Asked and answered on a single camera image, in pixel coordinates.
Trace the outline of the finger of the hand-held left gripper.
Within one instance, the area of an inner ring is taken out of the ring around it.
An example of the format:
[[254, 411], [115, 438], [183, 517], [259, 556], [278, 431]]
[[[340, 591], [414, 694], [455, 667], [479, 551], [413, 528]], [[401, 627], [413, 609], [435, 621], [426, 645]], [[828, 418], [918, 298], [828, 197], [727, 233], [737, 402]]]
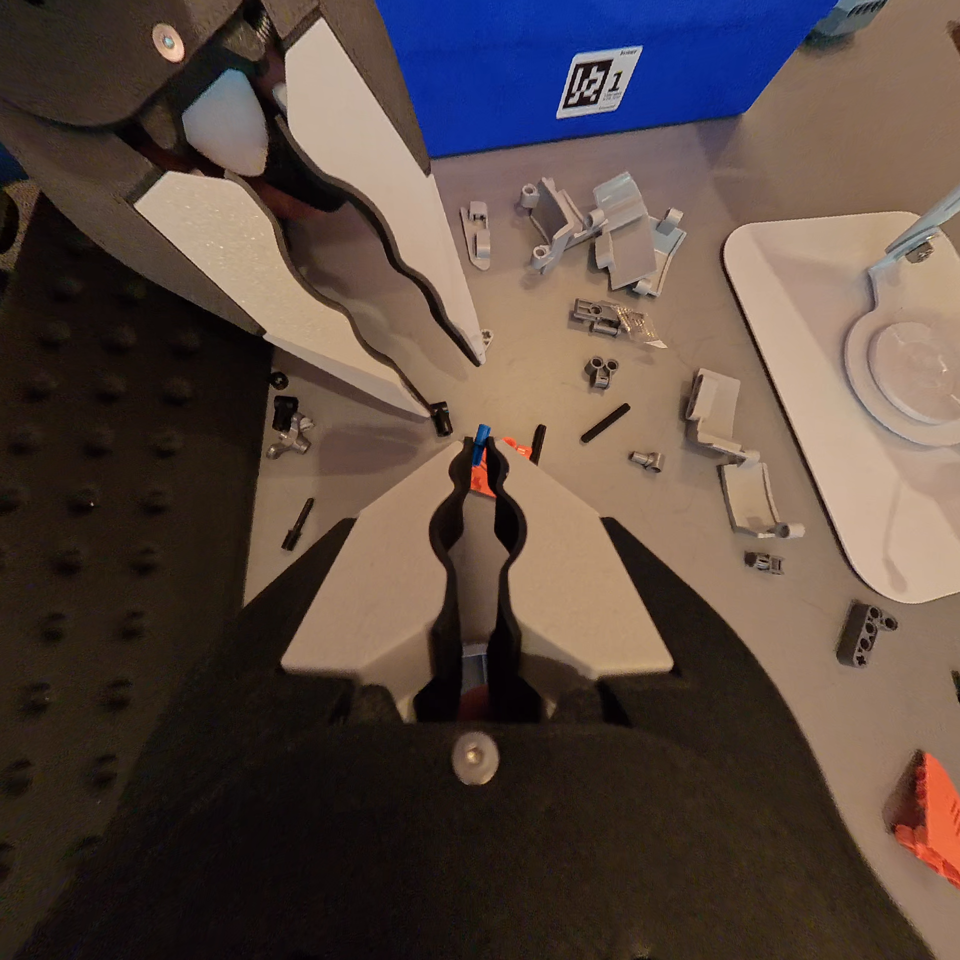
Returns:
[[429, 405], [292, 265], [280, 226], [245, 182], [168, 172], [135, 209], [287, 354], [419, 418]]
[[415, 160], [329, 23], [285, 54], [286, 124], [317, 175], [378, 228], [394, 268], [423, 292], [476, 366], [486, 360], [472, 295], [436, 180]]

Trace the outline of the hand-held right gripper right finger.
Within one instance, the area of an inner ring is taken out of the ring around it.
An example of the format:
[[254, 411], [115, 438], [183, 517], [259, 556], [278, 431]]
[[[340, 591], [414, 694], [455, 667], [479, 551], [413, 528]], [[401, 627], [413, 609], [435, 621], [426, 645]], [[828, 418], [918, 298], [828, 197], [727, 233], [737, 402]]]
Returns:
[[615, 678], [666, 675], [673, 656], [592, 506], [502, 440], [486, 442], [494, 533], [508, 556], [487, 644], [497, 720]]

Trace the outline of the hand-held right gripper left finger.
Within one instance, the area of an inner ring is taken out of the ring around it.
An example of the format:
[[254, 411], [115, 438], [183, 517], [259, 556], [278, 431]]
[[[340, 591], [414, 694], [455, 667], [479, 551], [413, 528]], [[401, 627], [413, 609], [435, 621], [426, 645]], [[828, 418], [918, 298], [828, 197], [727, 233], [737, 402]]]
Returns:
[[463, 644], [450, 549], [474, 441], [452, 442], [361, 510], [281, 659], [286, 673], [389, 690], [405, 717], [457, 717]]

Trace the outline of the blue tagged plastic bin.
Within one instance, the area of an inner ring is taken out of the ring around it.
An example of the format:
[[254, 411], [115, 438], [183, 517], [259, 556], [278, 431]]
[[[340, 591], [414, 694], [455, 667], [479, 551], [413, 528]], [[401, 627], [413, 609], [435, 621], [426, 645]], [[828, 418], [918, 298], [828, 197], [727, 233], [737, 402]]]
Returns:
[[826, 1], [379, 1], [432, 158], [743, 114]]

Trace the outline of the black axle pin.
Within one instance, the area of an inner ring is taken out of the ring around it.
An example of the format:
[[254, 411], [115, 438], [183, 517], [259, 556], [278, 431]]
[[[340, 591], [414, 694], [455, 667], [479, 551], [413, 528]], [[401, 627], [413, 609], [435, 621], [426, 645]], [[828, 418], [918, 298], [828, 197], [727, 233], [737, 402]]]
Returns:
[[297, 547], [302, 537], [302, 534], [304, 532], [306, 522], [310, 517], [310, 514], [313, 510], [314, 505], [315, 505], [314, 497], [308, 497], [305, 500], [302, 508], [300, 509], [296, 517], [294, 524], [288, 529], [287, 533], [285, 534], [282, 540], [282, 544], [281, 544], [282, 550], [286, 552], [292, 552]]

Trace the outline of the narrow light grey panel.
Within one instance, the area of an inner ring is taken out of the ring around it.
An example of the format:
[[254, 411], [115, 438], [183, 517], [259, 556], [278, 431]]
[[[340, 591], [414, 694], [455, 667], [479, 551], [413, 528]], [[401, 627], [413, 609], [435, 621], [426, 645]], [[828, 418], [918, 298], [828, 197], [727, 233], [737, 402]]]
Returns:
[[491, 231], [489, 210], [485, 201], [471, 200], [460, 208], [462, 232], [470, 263], [479, 271], [491, 267]]

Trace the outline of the large orange wedge panel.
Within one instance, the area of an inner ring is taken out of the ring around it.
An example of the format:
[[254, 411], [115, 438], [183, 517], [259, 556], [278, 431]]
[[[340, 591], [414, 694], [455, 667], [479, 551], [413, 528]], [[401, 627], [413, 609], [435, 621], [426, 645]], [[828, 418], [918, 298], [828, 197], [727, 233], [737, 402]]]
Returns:
[[[525, 446], [519, 444], [512, 437], [501, 438], [502, 442], [513, 449], [515, 449], [519, 454], [524, 456], [527, 460], [531, 459], [532, 453], [534, 452], [533, 446]], [[491, 486], [488, 482], [488, 468], [487, 468], [487, 451], [486, 447], [483, 449], [477, 449], [474, 453], [480, 457], [480, 459], [473, 464], [471, 467], [471, 478], [470, 478], [470, 489], [473, 493], [482, 495], [488, 498], [496, 499], [496, 493], [491, 489]]]

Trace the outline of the silver branched connector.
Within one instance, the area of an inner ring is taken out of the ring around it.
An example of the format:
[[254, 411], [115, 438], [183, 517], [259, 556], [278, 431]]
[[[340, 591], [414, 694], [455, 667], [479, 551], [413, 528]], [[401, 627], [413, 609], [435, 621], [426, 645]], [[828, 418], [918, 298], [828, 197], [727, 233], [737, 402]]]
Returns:
[[277, 439], [266, 450], [267, 460], [277, 460], [287, 452], [303, 455], [310, 450], [311, 439], [306, 432], [315, 426], [315, 422], [309, 415], [296, 412], [291, 415], [289, 424], [286, 424], [285, 416], [276, 415], [271, 426]]

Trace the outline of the short black axle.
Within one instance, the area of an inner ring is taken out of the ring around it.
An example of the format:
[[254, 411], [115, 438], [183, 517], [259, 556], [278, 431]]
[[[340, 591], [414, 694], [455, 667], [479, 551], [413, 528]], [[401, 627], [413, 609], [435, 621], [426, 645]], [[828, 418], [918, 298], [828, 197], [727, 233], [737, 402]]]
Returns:
[[601, 434], [609, 430], [612, 426], [622, 420], [631, 412], [631, 404], [628, 402], [622, 403], [617, 406], [610, 413], [606, 414], [593, 426], [590, 426], [586, 429], [581, 437], [580, 443], [583, 445], [589, 444], [595, 439], [597, 439]]

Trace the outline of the light grey curved panel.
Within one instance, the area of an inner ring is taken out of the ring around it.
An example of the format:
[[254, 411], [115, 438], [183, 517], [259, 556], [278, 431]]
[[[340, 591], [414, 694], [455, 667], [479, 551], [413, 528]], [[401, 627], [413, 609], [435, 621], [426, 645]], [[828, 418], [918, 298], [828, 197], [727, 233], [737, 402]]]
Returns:
[[781, 540], [797, 540], [806, 534], [804, 524], [781, 520], [766, 463], [726, 463], [718, 467], [718, 474], [734, 532]]

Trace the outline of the pile of light grey panels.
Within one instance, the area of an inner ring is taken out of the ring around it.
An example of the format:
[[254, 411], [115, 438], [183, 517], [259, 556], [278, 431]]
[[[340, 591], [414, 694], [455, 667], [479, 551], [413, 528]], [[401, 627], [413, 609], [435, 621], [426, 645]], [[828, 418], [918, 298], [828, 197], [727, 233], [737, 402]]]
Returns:
[[591, 242], [595, 265], [607, 272], [609, 288], [630, 289], [640, 297], [662, 294], [671, 261], [687, 237], [683, 212], [670, 208], [662, 218], [653, 218], [628, 172], [595, 186], [587, 212], [549, 176], [523, 185], [519, 205], [541, 239], [531, 254], [532, 270], [545, 275], [565, 252]]

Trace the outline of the dark grey pin joiner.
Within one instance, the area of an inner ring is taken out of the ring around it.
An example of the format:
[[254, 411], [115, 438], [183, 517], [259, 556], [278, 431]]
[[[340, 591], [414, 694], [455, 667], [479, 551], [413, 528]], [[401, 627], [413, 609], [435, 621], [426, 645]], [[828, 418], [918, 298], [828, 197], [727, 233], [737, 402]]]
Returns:
[[625, 330], [620, 307], [608, 301], [577, 297], [571, 310], [571, 320], [592, 334], [612, 338], [618, 337]]

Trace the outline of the small clear plastic bag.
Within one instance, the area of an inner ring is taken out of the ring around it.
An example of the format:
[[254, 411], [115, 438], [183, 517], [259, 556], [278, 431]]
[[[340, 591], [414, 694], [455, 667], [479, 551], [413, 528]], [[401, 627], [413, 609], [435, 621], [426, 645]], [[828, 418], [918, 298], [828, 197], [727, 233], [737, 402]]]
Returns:
[[655, 330], [652, 321], [645, 313], [616, 304], [614, 314], [617, 320], [616, 336], [618, 338], [624, 338], [632, 344], [654, 350], [667, 349], [667, 343]]

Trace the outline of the small orange wedge panel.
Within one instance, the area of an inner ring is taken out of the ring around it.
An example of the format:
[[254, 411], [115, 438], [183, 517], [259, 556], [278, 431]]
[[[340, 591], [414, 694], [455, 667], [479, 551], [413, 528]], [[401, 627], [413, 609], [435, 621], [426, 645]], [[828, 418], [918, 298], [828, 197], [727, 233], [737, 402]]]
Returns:
[[943, 764], [916, 750], [894, 805], [896, 842], [956, 890], [959, 889], [959, 795]]

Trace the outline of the grey block piece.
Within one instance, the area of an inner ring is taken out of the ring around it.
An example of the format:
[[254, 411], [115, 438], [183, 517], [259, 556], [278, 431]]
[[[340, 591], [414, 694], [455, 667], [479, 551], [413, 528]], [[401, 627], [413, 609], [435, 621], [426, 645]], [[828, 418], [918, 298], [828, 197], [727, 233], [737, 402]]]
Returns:
[[827, 46], [848, 41], [857, 31], [868, 26], [887, 1], [838, 1], [821, 18], [804, 39], [807, 46]]

